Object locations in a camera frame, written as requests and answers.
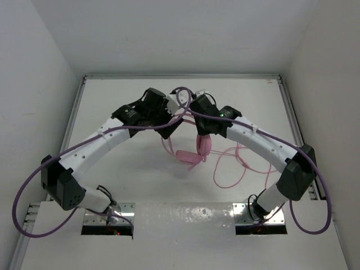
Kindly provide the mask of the pink headphones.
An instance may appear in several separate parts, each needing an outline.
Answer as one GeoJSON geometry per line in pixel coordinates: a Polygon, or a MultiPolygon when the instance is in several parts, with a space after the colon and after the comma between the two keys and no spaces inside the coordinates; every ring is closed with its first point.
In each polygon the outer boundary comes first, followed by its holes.
{"type": "Polygon", "coordinates": [[[192,170],[201,162],[205,162],[212,150],[212,139],[210,135],[197,135],[196,152],[177,150],[175,157],[178,161],[189,165],[188,170],[192,170]]]}

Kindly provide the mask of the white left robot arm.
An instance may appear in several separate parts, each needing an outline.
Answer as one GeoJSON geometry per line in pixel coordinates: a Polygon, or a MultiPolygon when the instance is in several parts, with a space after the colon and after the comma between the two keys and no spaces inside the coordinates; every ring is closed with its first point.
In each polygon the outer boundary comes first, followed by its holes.
{"type": "Polygon", "coordinates": [[[188,98],[181,93],[165,95],[155,88],[145,90],[143,96],[123,105],[90,135],[79,147],[68,149],[64,155],[42,160],[42,187],[65,210],[76,207],[104,213],[115,200],[99,188],[87,187],[86,172],[117,145],[132,138],[145,127],[155,127],[167,139],[181,121],[173,117],[188,98]]]}

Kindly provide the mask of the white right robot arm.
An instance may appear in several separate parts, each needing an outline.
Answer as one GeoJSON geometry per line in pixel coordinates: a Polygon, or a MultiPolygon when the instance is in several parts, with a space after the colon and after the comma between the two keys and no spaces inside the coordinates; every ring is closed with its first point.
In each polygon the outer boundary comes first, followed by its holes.
{"type": "Polygon", "coordinates": [[[190,104],[199,135],[216,134],[235,141],[260,155],[281,174],[279,180],[262,191],[252,203],[252,214],[263,220],[275,207],[289,200],[299,201],[316,178],[313,147],[304,144],[302,153],[293,145],[276,141],[258,129],[236,109],[218,109],[206,93],[198,93],[190,104]]]}

